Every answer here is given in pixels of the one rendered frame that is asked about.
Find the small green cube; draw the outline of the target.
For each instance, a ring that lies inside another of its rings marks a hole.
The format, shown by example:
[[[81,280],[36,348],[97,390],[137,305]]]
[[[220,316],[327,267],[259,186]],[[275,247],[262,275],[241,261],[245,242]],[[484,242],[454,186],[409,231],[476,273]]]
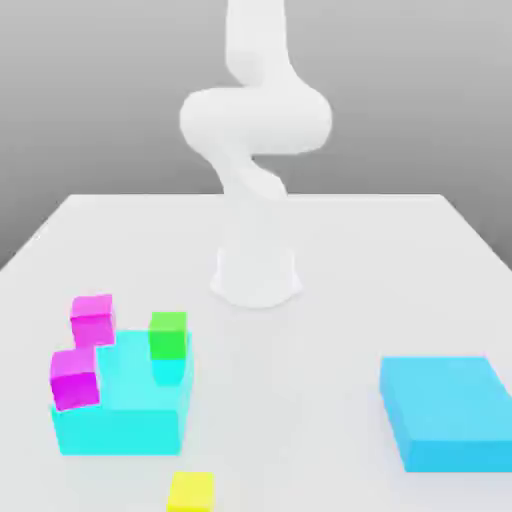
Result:
[[[149,324],[149,346],[153,360],[178,360],[187,355],[187,314],[153,312]]]

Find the small magenta cube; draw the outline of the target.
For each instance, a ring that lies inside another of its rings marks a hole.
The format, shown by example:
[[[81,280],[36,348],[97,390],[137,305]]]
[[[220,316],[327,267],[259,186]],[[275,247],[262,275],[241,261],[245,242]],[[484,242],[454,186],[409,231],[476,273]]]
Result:
[[[75,297],[70,321],[77,348],[115,343],[116,318],[111,294]]]
[[[58,411],[100,402],[93,347],[56,351],[50,365],[50,385]]]

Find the small yellow cube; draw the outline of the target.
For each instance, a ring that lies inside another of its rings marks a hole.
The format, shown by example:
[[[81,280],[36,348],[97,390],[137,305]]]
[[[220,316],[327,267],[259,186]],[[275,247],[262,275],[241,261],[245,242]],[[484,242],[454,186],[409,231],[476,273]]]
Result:
[[[171,480],[166,512],[213,512],[212,472],[176,471]]]

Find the large cyan box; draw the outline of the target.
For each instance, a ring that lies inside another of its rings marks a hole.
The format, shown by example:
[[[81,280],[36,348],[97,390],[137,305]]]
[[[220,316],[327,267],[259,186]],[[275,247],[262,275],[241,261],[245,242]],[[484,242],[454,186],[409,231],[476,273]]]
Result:
[[[187,355],[152,360],[148,333],[119,330],[96,349],[100,402],[51,410],[63,455],[178,455],[194,382],[192,337]]]

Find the large blue box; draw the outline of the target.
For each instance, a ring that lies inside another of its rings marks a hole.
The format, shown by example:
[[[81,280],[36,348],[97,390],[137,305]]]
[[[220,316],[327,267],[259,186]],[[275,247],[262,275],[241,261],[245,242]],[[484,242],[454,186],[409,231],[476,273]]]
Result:
[[[407,472],[512,473],[512,395],[485,357],[384,357],[379,388]]]

